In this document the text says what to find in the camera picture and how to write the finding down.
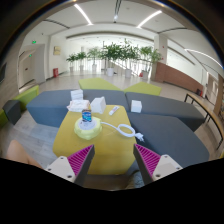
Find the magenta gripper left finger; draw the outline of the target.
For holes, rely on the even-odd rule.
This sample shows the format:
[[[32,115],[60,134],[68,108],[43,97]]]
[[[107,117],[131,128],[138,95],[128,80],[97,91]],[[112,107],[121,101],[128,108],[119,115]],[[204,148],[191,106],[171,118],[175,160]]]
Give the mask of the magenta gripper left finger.
[[[93,145],[87,146],[68,157],[60,156],[46,171],[82,186],[95,154]]]

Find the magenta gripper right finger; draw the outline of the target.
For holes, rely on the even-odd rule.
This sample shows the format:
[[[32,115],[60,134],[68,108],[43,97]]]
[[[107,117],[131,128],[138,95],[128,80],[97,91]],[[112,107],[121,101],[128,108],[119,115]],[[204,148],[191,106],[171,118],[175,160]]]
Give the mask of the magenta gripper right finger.
[[[134,145],[133,154],[145,185],[182,169],[169,155],[159,155],[139,144]]]

